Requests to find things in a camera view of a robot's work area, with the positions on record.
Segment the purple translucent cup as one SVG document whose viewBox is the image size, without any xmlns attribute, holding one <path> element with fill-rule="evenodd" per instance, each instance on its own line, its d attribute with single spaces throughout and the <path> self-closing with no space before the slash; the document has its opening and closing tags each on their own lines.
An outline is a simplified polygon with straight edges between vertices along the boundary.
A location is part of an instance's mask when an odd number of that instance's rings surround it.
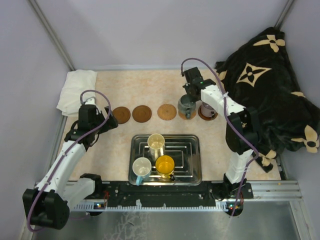
<svg viewBox="0 0 320 240">
<path fill-rule="evenodd" d="M 216 115 L 216 111 L 209 104 L 203 102 L 201 106 L 201 114 L 206 118 L 212 119 Z"/>
</svg>

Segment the woven rattan coaster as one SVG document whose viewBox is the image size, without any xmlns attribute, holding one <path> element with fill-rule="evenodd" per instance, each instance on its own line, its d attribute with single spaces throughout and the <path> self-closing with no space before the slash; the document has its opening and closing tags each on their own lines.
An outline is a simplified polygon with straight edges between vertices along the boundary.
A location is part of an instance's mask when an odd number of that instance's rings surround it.
<svg viewBox="0 0 320 240">
<path fill-rule="evenodd" d="M 182 112 L 182 111 L 178 111 L 178 115 L 181 119 L 183 120 L 192 120 L 196 115 L 196 111 L 187 111 L 187 112 Z"/>
<path fill-rule="evenodd" d="M 170 121 L 176 117 L 177 110 L 172 104 L 162 104 L 157 110 L 157 115 L 164 121 Z"/>
</svg>

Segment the dark wooden coaster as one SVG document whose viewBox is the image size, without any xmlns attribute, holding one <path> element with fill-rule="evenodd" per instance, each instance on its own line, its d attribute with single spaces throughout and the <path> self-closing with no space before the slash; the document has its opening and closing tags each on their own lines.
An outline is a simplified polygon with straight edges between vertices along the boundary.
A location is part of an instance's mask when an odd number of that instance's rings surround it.
<svg viewBox="0 0 320 240">
<path fill-rule="evenodd" d="M 206 117 L 206 116 L 204 116 L 204 115 L 202 114 L 202 106 L 200 106 L 200 107 L 198 108 L 197 113 L 198 113 L 199 117 L 202 118 L 202 119 L 205 120 L 205 121 L 213 121 L 213 120 L 215 120 L 215 119 L 217 118 L 217 116 L 218 116 L 218 114 L 217 114 L 216 112 L 214 112 L 213 116 L 211 116 L 211 117 Z"/>
<path fill-rule="evenodd" d="M 132 111 L 133 119 L 138 123 L 145 123 L 152 117 L 152 110 L 146 105 L 139 105 Z"/>
<path fill-rule="evenodd" d="M 127 107 L 119 106 L 112 111 L 118 124 L 125 124 L 131 118 L 131 112 Z"/>
</svg>

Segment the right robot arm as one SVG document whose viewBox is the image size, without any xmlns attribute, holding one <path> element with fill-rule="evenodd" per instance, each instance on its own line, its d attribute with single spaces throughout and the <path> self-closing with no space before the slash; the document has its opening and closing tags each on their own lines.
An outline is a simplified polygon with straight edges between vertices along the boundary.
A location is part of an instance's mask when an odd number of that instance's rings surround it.
<svg viewBox="0 0 320 240">
<path fill-rule="evenodd" d="M 225 141 L 232 155 L 223 175 L 219 198 L 239 197 L 246 184 L 248 167 L 259 156 L 256 148 L 260 140 L 258 112 L 232 100 L 216 73 L 213 74 L 216 81 L 203 79 L 197 67 L 182 69 L 181 75 L 186 79 L 183 88 L 191 102 L 207 104 L 226 120 Z"/>
</svg>

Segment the yellow cup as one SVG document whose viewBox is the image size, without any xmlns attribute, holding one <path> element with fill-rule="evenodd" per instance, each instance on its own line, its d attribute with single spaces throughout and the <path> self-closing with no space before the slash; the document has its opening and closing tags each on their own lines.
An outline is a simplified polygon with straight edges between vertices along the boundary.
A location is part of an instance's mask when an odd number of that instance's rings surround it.
<svg viewBox="0 0 320 240">
<path fill-rule="evenodd" d="M 169 155 L 162 155 L 155 161 L 155 169 L 157 174 L 164 179 L 175 180 L 174 170 L 175 161 Z"/>
</svg>

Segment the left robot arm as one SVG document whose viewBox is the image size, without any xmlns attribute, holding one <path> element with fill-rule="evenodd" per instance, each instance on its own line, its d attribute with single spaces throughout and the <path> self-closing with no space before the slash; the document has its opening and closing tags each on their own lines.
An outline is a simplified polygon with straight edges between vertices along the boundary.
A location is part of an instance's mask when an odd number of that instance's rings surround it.
<svg viewBox="0 0 320 240">
<path fill-rule="evenodd" d="M 83 104 L 76 120 L 64 138 L 62 149 L 48 173 L 33 189 L 22 195 L 28 228 L 33 226 L 62 229 L 71 210 L 85 198 L 95 199 L 104 192 L 102 178 L 84 173 L 79 180 L 66 189 L 69 178 L 79 160 L 99 139 L 99 136 L 118 127 L 111 108 L 105 107 L 106 116 L 95 104 Z"/>
</svg>

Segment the grey mug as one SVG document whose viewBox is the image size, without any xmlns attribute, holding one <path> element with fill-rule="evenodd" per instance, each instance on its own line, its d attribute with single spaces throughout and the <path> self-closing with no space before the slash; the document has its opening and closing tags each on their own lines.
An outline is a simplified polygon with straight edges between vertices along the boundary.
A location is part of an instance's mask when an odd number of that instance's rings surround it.
<svg viewBox="0 0 320 240">
<path fill-rule="evenodd" d="M 196 103 L 191 101 L 187 94 L 183 95 L 177 104 L 178 111 L 182 112 L 193 112 L 196 111 Z"/>
</svg>

